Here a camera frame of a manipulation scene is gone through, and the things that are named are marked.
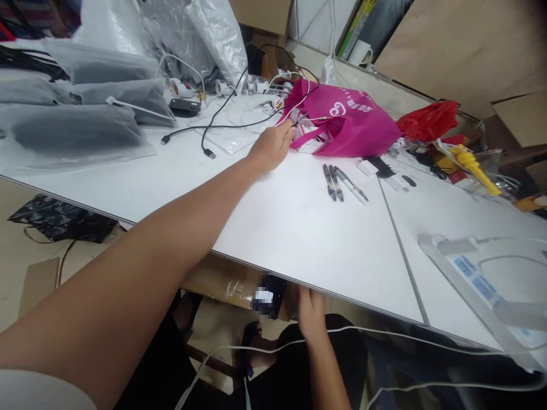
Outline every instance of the white sleeve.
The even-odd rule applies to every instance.
[[[76,386],[25,370],[0,370],[0,403],[7,410],[97,410]]]

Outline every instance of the pen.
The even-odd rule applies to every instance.
[[[363,191],[361,191],[361,189],[358,186],[356,186],[348,178],[348,176],[342,172],[342,170],[340,168],[335,166],[334,167],[334,172],[336,173],[338,178],[340,178],[342,180],[344,185],[346,187],[348,187],[348,189],[352,192],[352,194],[359,200],[359,202],[361,202],[363,205],[366,205],[366,203],[368,202],[369,199],[366,197],[365,193]]]
[[[340,202],[344,202],[344,194],[342,193],[342,189],[340,189],[340,184],[338,184],[338,177],[336,176],[336,173],[334,172],[334,167],[332,165],[329,165],[329,172],[332,177],[332,182],[334,182],[334,187],[336,189],[338,199],[340,200]]]
[[[332,185],[332,178],[330,177],[329,168],[326,166],[326,164],[323,164],[323,173],[325,174],[327,189],[329,191],[330,197],[332,198],[332,202],[336,202],[336,192]]]

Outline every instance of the hand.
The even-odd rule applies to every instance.
[[[317,290],[299,286],[298,326],[306,342],[328,339],[325,324],[325,295]]]
[[[269,127],[258,137],[247,159],[258,168],[261,174],[273,171],[287,156],[294,132],[291,120],[283,121],[276,128]]]

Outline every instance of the red plastic bag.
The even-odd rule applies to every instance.
[[[458,125],[456,101],[434,102],[427,107],[402,116],[397,125],[413,141],[431,142]]]

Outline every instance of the white wall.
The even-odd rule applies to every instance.
[[[300,36],[302,36],[306,27],[312,23],[300,42],[329,54],[332,52],[332,9],[330,1],[334,1],[334,16],[336,17],[334,44],[336,45],[358,0],[326,1],[326,6],[312,23],[313,17],[325,4],[325,0],[295,0],[292,6],[291,19],[289,20],[289,38],[296,40],[296,4],[298,3]]]

